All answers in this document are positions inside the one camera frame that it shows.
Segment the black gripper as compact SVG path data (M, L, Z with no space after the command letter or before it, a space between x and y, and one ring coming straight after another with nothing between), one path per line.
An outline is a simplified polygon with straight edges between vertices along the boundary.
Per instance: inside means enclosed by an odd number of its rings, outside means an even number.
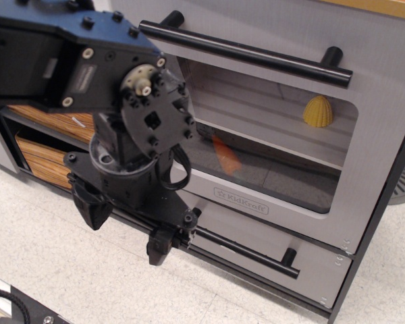
M196 233L198 215L177 194L190 181L190 160L180 144L148 155L130 139L120 144L122 151L113 152L93 136L87 153L65 155L72 198L94 231L116 209L147 222L148 261L160 266L171 248L189 246Z

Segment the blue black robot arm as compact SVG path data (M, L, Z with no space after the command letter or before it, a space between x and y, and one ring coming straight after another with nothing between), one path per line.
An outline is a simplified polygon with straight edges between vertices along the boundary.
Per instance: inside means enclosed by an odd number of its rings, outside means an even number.
M125 17L91 1L0 1L0 105L90 113L87 153L64 157L74 203L99 229L112 210L148 219L147 254L160 265L187 246L198 216L171 182L192 137L188 93L164 54Z

